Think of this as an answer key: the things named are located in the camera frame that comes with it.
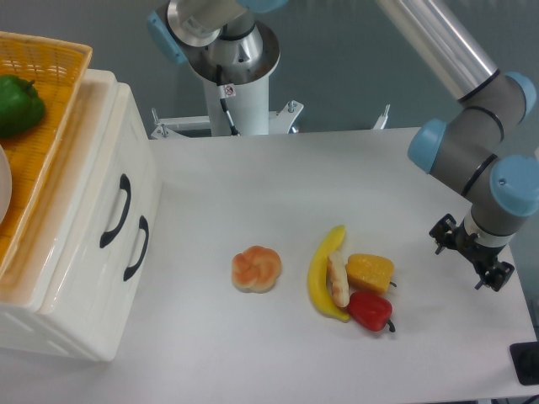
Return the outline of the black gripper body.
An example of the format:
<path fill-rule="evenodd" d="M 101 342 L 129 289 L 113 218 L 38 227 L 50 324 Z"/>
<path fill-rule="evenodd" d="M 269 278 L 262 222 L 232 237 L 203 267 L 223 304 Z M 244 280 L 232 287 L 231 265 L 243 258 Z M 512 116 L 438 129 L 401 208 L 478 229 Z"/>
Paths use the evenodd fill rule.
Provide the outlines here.
<path fill-rule="evenodd" d="M 480 244 L 478 234 L 467 234 L 463 226 L 449 230 L 446 242 L 446 247 L 458 251 L 473 266 L 477 274 L 486 274 L 499 266 L 498 255 L 501 248 Z"/>

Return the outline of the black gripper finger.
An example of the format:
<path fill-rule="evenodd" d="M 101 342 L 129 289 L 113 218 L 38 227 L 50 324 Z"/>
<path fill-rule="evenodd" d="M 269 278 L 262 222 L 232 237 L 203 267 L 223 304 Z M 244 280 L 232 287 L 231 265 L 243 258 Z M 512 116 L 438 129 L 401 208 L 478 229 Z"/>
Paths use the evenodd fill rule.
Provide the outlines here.
<path fill-rule="evenodd" d="M 479 276 L 479 281 L 475 285 L 476 290 L 485 286 L 493 291 L 500 291 L 515 271 L 511 263 L 497 260 L 492 263 L 476 262 L 474 268 Z"/>
<path fill-rule="evenodd" d="M 429 231 L 429 236 L 434 239 L 435 254 L 443 250 L 456 250 L 456 220 L 451 214 L 444 215 Z"/>

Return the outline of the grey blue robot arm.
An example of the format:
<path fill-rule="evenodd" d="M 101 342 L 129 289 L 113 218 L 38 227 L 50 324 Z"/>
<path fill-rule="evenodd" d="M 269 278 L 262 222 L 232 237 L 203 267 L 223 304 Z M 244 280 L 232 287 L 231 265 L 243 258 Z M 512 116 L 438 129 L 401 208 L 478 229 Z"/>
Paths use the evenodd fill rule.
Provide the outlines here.
<path fill-rule="evenodd" d="M 270 74 L 280 59 L 273 31 L 256 13 L 275 1 L 169 1 L 147 28 L 172 62 L 188 63 L 205 87 L 204 118 L 156 120 L 161 137 L 208 129 L 214 136 L 285 134 L 301 105 L 268 107 Z M 502 73 L 441 1 L 382 1 L 381 9 L 462 106 L 451 122 L 431 120 L 416 133 L 408 158 L 471 203 L 462 221 L 446 215 L 430 230 L 439 249 L 459 252 L 479 285 L 500 290 L 514 268 L 499 253 L 538 209 L 538 162 L 497 157 L 494 148 L 533 110 L 534 84 Z"/>

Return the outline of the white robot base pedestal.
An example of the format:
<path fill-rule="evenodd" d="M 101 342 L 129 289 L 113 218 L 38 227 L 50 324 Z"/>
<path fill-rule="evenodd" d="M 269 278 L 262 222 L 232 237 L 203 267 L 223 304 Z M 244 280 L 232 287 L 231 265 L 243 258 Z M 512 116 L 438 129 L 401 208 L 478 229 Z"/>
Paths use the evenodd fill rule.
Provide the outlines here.
<path fill-rule="evenodd" d="M 218 106 L 230 112 L 241 132 L 255 133 L 254 124 L 248 123 L 253 119 L 267 135 L 269 81 L 279 61 L 279 41 L 259 21 L 241 39 L 218 38 L 195 49 L 189 63 L 203 83 L 212 136 L 225 136 L 227 132 Z"/>

